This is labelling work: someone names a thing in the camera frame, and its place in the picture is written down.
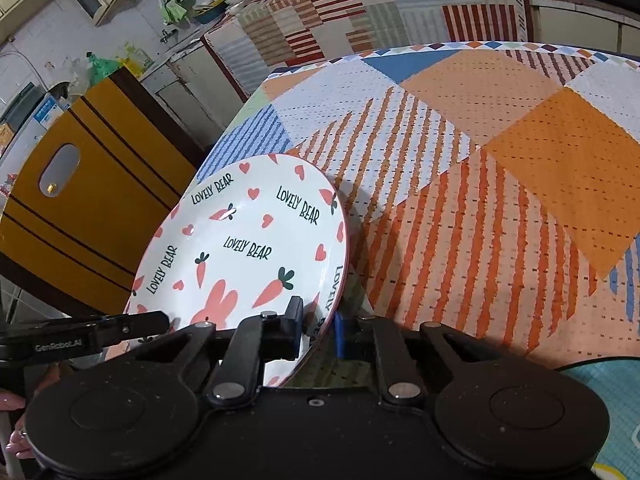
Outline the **left hand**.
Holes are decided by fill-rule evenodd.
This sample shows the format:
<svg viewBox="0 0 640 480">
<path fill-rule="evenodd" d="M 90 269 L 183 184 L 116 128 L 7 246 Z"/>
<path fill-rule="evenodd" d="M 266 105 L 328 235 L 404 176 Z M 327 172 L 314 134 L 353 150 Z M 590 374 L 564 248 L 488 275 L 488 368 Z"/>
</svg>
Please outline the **left hand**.
<svg viewBox="0 0 640 480">
<path fill-rule="evenodd" d="M 35 396 L 49 387 L 50 385 L 55 384 L 61 379 L 61 370 L 60 364 L 52 363 L 48 366 L 46 371 L 41 375 L 38 382 L 35 385 L 34 393 L 32 394 L 32 399 L 35 399 Z M 4 412 L 15 412 L 19 410 L 24 410 L 28 404 L 28 401 L 24 399 L 19 394 L 11 392 L 6 388 L 1 389 L 1 411 Z M 12 434 L 9 436 L 9 442 L 6 445 L 6 452 L 14 455 L 19 460 L 26 460 L 26 458 L 34 458 L 34 453 L 32 452 L 32 447 L 27 441 L 26 437 L 26 429 L 25 429 L 25 417 L 23 414 L 14 425 L 14 429 Z"/>
</svg>

